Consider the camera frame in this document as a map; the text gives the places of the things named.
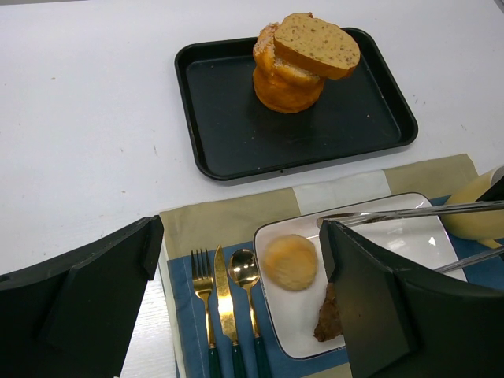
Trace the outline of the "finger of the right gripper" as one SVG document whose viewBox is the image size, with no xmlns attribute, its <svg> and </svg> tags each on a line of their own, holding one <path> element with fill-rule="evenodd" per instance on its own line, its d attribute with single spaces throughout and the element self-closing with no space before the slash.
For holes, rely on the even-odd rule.
<svg viewBox="0 0 504 378">
<path fill-rule="evenodd" d="M 491 186 L 479 198 L 479 201 L 500 201 L 504 199 L 504 177 L 499 180 L 492 180 Z"/>
</svg>

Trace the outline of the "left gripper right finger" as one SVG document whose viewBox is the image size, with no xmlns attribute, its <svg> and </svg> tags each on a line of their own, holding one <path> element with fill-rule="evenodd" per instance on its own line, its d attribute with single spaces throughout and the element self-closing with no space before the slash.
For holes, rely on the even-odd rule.
<svg viewBox="0 0 504 378">
<path fill-rule="evenodd" d="M 500 377 L 503 293 L 325 221 L 320 243 L 355 377 Z"/>
</svg>

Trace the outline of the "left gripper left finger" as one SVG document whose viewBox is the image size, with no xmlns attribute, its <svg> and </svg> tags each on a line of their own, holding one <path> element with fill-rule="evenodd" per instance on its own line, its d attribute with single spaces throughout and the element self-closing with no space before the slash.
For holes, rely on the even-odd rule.
<svg viewBox="0 0 504 378">
<path fill-rule="evenodd" d="M 118 377 L 146 284 L 155 275 L 158 216 L 1 276 L 3 377 Z"/>
</svg>

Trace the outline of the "brown chocolate croissant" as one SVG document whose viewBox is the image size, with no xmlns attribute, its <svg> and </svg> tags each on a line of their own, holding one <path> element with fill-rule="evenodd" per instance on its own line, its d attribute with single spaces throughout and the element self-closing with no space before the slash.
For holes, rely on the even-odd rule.
<svg viewBox="0 0 504 378">
<path fill-rule="evenodd" d="M 318 342 L 325 342 L 343 334 L 343 327 L 336 301 L 336 292 L 332 283 L 328 283 L 324 302 L 319 310 L 317 325 L 313 336 Z"/>
</svg>

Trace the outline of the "metal serving tongs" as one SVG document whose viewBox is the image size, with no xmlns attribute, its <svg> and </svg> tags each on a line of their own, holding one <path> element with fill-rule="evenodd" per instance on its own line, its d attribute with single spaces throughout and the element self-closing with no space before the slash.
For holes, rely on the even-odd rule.
<svg viewBox="0 0 504 378">
<path fill-rule="evenodd" d="M 317 219 L 317 227 L 321 228 L 325 221 L 338 221 L 347 227 L 357 226 L 359 224 L 371 224 L 381 221 L 392 221 L 416 217 L 430 217 L 448 214 L 459 213 L 480 213 L 494 210 L 503 209 L 503 200 L 489 201 L 489 202 L 471 202 L 453 205 L 431 206 L 426 208 L 415 209 L 399 209 L 392 211 L 380 212 L 356 212 L 356 213 L 334 213 L 331 215 L 323 216 Z M 486 250 L 479 254 L 464 258 L 460 261 L 450 263 L 435 269 L 439 273 L 449 273 L 455 270 L 463 269 L 470 265 L 475 265 L 482 261 L 500 256 L 503 254 L 503 247 L 498 247 Z"/>
</svg>

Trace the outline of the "small round bun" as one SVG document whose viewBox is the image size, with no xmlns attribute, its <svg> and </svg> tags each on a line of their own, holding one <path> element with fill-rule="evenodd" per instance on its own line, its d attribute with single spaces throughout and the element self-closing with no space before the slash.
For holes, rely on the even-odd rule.
<svg viewBox="0 0 504 378">
<path fill-rule="evenodd" d="M 318 270 L 314 244 L 296 234 L 272 240 L 265 248 L 261 263 L 265 275 L 288 291 L 302 291 L 311 286 Z"/>
</svg>

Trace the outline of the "tan bread slice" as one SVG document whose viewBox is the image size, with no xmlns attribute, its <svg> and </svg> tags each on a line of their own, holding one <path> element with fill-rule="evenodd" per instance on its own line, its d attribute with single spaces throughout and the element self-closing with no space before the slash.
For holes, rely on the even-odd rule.
<svg viewBox="0 0 504 378">
<path fill-rule="evenodd" d="M 361 59 L 357 42 L 336 24 L 292 13 L 273 33 L 276 56 L 317 76 L 349 76 Z"/>
</svg>

